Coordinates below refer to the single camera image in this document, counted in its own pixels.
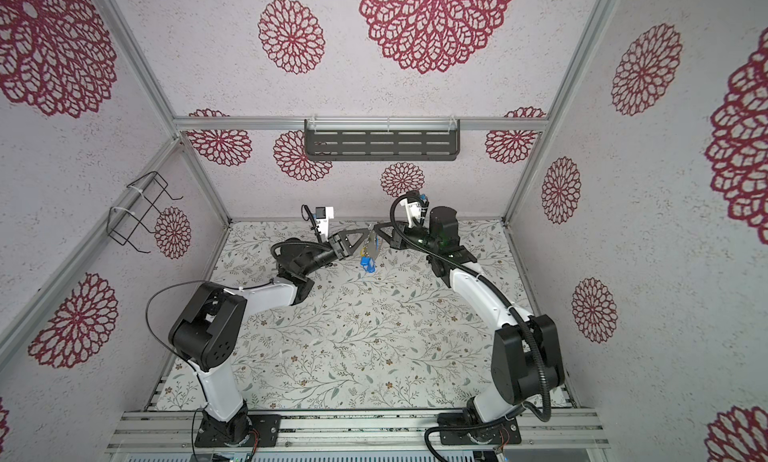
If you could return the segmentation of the keyring bunch with blue tags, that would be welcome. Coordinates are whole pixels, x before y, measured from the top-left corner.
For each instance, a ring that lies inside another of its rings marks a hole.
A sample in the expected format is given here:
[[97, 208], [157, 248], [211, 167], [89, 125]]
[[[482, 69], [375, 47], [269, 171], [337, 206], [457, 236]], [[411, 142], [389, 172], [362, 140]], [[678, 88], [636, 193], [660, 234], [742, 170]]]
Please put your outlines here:
[[366, 273], [375, 273], [377, 269], [376, 259], [380, 251], [378, 235], [371, 231], [360, 251], [360, 266]]

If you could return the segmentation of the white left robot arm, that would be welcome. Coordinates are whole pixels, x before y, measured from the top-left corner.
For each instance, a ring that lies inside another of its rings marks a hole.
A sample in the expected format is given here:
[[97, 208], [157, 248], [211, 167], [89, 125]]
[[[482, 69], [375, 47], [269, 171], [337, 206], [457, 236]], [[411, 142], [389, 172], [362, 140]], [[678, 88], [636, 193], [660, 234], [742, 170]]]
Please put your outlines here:
[[243, 322], [251, 316], [305, 301], [314, 286], [310, 275], [359, 252], [370, 228], [343, 230], [312, 242], [289, 238], [270, 247], [277, 273], [249, 287], [196, 282], [196, 291], [172, 325], [168, 342], [187, 363], [204, 396], [194, 448], [256, 446], [260, 429], [251, 421], [238, 389], [233, 356]]

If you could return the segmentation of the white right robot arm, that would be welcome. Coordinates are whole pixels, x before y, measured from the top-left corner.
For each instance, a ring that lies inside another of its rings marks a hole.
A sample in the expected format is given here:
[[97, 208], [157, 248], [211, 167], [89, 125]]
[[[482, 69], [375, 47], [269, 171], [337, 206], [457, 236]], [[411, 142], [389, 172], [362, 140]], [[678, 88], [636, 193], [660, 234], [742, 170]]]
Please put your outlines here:
[[460, 240], [456, 210], [431, 208], [426, 197], [409, 192], [395, 199], [387, 243], [396, 250], [423, 253], [434, 275], [458, 294], [489, 327], [493, 336], [491, 385], [469, 399], [462, 414], [442, 414], [426, 430], [447, 443], [465, 439], [487, 443], [513, 439], [516, 418], [529, 412], [541, 422], [552, 418], [553, 389], [564, 382], [556, 324], [512, 302], [485, 274], [476, 256]]

